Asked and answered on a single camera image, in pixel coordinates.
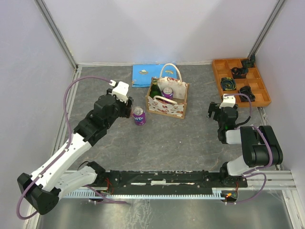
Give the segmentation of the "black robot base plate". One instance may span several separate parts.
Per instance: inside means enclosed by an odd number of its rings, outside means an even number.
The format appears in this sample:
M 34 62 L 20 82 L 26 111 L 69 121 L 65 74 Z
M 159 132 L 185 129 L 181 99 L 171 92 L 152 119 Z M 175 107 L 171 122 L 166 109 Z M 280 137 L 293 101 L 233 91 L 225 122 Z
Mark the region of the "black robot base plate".
M 115 195 L 210 195 L 213 188 L 248 187 L 246 178 L 224 172 L 118 171 L 98 177 L 93 187 L 109 187 Z

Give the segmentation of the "patterned canvas tote bag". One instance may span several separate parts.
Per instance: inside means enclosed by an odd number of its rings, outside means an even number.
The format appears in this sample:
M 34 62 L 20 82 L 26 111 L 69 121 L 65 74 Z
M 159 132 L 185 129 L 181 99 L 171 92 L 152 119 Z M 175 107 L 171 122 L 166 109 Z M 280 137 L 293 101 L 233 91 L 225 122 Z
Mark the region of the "patterned canvas tote bag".
M 178 79 L 162 77 L 163 70 L 168 65 L 171 65 L 176 69 Z M 171 87 L 173 89 L 173 99 L 170 100 L 163 96 L 155 96 L 154 98 L 151 98 L 151 82 L 147 95 L 145 96 L 147 112 L 184 119 L 186 114 L 189 84 L 183 81 L 181 73 L 176 65 L 172 63 L 165 64 L 161 69 L 159 78 L 156 79 L 158 80 L 158 86 L 161 92 L 165 87 Z

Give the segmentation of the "purple soda can front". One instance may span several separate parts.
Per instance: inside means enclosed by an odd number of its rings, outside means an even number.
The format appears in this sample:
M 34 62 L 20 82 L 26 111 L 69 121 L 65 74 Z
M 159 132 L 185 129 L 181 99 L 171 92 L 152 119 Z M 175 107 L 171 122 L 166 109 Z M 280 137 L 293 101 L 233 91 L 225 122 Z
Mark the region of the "purple soda can front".
M 136 106 L 133 109 L 133 117 L 137 126 L 142 126 L 146 123 L 145 110 L 140 106 Z

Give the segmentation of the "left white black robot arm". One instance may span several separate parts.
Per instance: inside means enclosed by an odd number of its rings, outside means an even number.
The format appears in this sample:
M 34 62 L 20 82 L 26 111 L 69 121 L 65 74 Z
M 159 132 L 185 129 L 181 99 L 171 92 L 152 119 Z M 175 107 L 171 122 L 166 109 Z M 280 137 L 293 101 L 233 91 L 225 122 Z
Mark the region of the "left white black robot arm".
M 108 89 L 94 103 L 93 109 L 73 130 L 69 130 L 67 142 L 41 167 L 31 174 L 22 173 L 17 178 L 21 198 L 27 200 L 36 213 L 45 215 L 70 192 L 89 184 L 101 186 L 105 182 L 105 170 L 96 162 L 64 177 L 64 172 L 86 151 L 107 134 L 117 118 L 130 118 L 133 99 L 128 97 L 128 86 L 119 83 Z

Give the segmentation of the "purple soda can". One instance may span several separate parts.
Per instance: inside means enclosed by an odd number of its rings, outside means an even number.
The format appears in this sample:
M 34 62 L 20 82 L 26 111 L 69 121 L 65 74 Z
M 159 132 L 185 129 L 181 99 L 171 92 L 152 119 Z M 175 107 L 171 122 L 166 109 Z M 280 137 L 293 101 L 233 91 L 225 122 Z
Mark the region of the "purple soda can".
M 164 98 L 167 98 L 167 99 L 170 99 L 172 100 L 173 99 L 173 89 L 171 87 L 165 87 L 163 88 L 162 90 L 162 96 Z
M 146 123 L 145 110 L 140 106 L 136 106 L 133 109 L 133 117 L 137 126 L 142 126 Z

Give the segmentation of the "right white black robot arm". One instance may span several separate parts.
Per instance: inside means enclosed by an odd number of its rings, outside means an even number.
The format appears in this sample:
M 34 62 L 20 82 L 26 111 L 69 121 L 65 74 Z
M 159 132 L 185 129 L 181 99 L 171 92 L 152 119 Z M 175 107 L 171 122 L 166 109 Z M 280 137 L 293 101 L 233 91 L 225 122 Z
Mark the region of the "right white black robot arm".
M 205 182 L 212 187 L 247 187 L 247 178 L 259 169 L 279 165 L 283 152 L 271 126 L 245 126 L 237 124 L 238 105 L 225 106 L 210 102 L 208 117 L 218 123 L 217 136 L 222 144 L 241 145 L 242 155 L 225 162 L 218 173 L 207 173 Z

